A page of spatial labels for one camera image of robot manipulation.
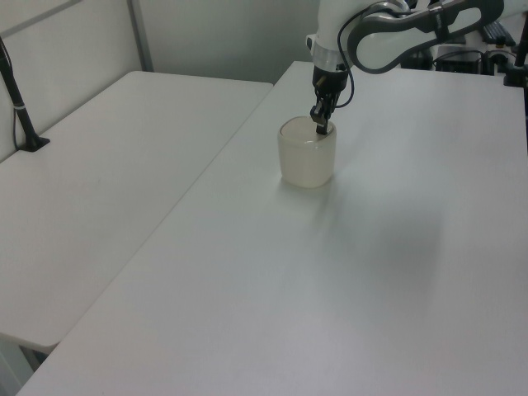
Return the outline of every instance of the black clamp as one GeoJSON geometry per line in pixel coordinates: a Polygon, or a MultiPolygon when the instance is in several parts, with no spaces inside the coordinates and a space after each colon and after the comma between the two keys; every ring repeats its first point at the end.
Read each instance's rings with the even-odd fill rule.
{"type": "Polygon", "coordinates": [[[429,16],[432,19],[432,25],[438,41],[440,43],[448,41],[450,32],[447,28],[446,12],[441,3],[429,8],[429,16]]]}

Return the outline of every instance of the black cable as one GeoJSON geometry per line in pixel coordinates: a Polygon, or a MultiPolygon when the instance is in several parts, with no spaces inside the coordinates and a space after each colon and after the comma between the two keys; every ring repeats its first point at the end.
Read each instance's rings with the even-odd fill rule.
{"type": "Polygon", "coordinates": [[[508,51],[504,51],[502,49],[492,49],[491,51],[488,51],[486,54],[494,54],[494,53],[499,53],[499,54],[508,54],[510,55],[512,58],[516,58],[515,54],[512,54],[511,52],[508,52],[508,51]]]}
{"type": "Polygon", "coordinates": [[[467,50],[455,51],[455,52],[451,52],[449,54],[444,54],[442,56],[439,56],[438,58],[436,58],[435,60],[432,61],[432,64],[436,65],[436,62],[438,62],[439,60],[448,59],[448,58],[451,58],[453,56],[463,55],[463,54],[480,54],[481,58],[484,56],[484,52],[478,51],[476,49],[467,49],[467,50]]]}
{"type": "Polygon", "coordinates": [[[352,101],[352,99],[354,98],[354,90],[355,90],[354,76],[352,76],[352,71],[351,71],[350,64],[348,64],[347,57],[345,56],[345,51],[343,51],[343,48],[341,46],[341,35],[342,35],[343,31],[347,28],[347,26],[350,25],[352,23],[352,21],[354,21],[363,12],[365,12],[365,10],[366,9],[359,11],[352,18],[350,18],[348,21],[346,21],[345,24],[339,30],[339,33],[337,33],[337,47],[339,48],[339,54],[341,54],[341,57],[343,59],[343,63],[345,64],[346,70],[348,71],[348,77],[350,78],[350,97],[342,105],[336,106],[336,109],[342,109],[343,107],[348,106],[350,104],[350,102],[352,101]]]}
{"type": "Polygon", "coordinates": [[[7,51],[7,48],[6,48],[6,45],[3,44],[3,40],[2,40],[2,37],[0,37],[0,46],[2,47],[2,51],[3,53],[6,55],[7,57],[7,62],[9,63],[9,68],[11,69],[11,73],[13,73],[13,63],[11,61],[11,57],[9,56],[9,52],[7,51]]]}
{"type": "Polygon", "coordinates": [[[18,151],[17,144],[17,111],[13,109],[13,144],[15,145],[15,150],[18,151]]]}
{"type": "MultiPolygon", "coordinates": [[[[13,63],[11,61],[11,57],[9,56],[9,51],[7,51],[6,45],[3,43],[2,37],[0,37],[0,47],[2,48],[2,52],[6,55],[7,62],[9,63],[9,69],[11,70],[11,74],[13,74],[13,63]]],[[[17,110],[13,107],[13,144],[15,146],[15,150],[18,151],[18,143],[17,143],[17,110]]]]}

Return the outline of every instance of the white tabletop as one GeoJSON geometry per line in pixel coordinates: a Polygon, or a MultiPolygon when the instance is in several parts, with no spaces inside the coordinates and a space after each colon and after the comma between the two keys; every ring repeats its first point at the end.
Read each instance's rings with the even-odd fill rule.
{"type": "Polygon", "coordinates": [[[130,73],[0,164],[0,337],[60,342],[270,89],[130,73]]]}
{"type": "Polygon", "coordinates": [[[276,133],[311,73],[292,65],[21,396],[525,394],[522,90],[356,72],[309,191],[276,133]]]}

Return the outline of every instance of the translucent cup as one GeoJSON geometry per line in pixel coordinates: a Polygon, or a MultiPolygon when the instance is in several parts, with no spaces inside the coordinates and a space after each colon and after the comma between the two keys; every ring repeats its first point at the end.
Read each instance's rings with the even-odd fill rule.
{"type": "Polygon", "coordinates": [[[318,134],[310,117],[296,117],[279,130],[280,171],[294,186],[315,188],[333,174],[336,157],[336,126],[328,123],[328,134],[318,134]]]}

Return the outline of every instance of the white robot link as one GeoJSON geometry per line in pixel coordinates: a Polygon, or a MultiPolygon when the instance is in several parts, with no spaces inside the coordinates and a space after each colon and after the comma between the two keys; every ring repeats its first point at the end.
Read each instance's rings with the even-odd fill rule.
{"type": "Polygon", "coordinates": [[[444,0],[416,11],[404,0],[321,0],[318,32],[306,40],[317,97],[310,115],[318,133],[326,134],[334,110],[352,99],[352,65],[385,73],[419,50],[527,10],[528,0],[444,0]],[[350,99],[339,106],[349,77],[350,99]]]}

